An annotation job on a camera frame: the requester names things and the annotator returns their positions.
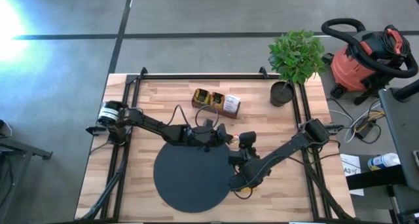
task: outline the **vacuum wheel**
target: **vacuum wheel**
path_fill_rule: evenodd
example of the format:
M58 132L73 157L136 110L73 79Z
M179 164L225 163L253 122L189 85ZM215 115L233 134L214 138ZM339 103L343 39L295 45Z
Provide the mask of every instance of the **vacuum wheel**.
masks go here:
M321 57L321 61L323 61L323 63L325 63L325 64L329 64L330 65L330 64L332 64L333 57L335 57L334 54L327 53L327 54L324 54L323 57Z
M336 84L335 87L333 87L330 91L330 95L336 99L339 99L343 96L343 94L346 93L347 90L348 89L346 89L346 87L342 86L341 84Z

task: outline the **spray can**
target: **spray can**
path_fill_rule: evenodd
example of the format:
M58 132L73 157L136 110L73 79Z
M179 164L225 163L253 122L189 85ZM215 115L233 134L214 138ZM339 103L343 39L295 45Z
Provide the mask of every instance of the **spray can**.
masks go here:
M368 167L371 171L387 168L389 166L399 165L399 155L387 153L368 160Z

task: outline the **green leaves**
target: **green leaves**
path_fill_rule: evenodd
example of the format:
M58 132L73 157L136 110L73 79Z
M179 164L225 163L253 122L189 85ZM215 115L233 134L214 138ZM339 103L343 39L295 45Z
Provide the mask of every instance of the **green leaves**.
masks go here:
M325 64L321 53L325 51L318 37L312 31L289 31L269 45L269 62L280 79L304 84L314 73L323 73Z

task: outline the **potted plant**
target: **potted plant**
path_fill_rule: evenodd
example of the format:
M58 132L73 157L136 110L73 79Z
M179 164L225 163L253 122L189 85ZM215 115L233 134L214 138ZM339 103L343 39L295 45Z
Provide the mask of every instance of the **potted plant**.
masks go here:
M274 106L282 106L293 99L294 89L288 81L304 84L313 73L326 71L321 61L325 48L311 31L289 31L287 35L276 38L269 49L269 63L282 80L270 89L270 103Z

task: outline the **black plant pot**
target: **black plant pot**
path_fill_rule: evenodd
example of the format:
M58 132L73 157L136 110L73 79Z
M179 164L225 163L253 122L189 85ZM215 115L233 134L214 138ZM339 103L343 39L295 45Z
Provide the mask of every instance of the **black plant pot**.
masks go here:
M279 107L290 102L294 97L293 87L286 82L279 81L274 83L270 88L270 103Z

